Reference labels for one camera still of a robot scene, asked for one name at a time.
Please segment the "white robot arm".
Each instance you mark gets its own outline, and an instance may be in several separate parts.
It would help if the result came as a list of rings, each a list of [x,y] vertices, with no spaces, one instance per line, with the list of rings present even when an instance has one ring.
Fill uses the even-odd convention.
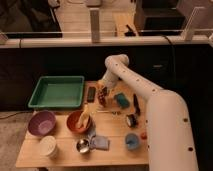
[[[107,88],[121,78],[146,101],[150,171],[199,171],[188,107],[176,92],[164,89],[128,68],[125,54],[105,59]]]

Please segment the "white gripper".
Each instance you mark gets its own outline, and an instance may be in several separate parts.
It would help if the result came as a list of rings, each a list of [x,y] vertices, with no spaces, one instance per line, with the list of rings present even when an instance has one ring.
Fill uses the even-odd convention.
[[[118,77],[114,73],[106,71],[101,79],[101,86],[103,88],[113,89],[116,86],[117,82]]]

